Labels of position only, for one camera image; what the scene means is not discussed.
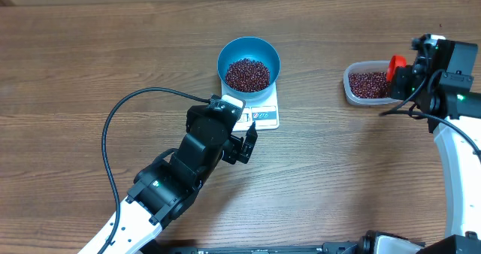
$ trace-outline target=white plastic container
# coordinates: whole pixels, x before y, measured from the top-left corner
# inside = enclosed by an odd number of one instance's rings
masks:
[[[349,85],[349,74],[386,72],[388,71],[388,67],[389,61],[356,62],[351,64],[344,72],[344,90],[346,91],[347,101],[352,105],[378,105],[398,102],[399,100],[392,98],[359,98],[352,93],[351,86]]]

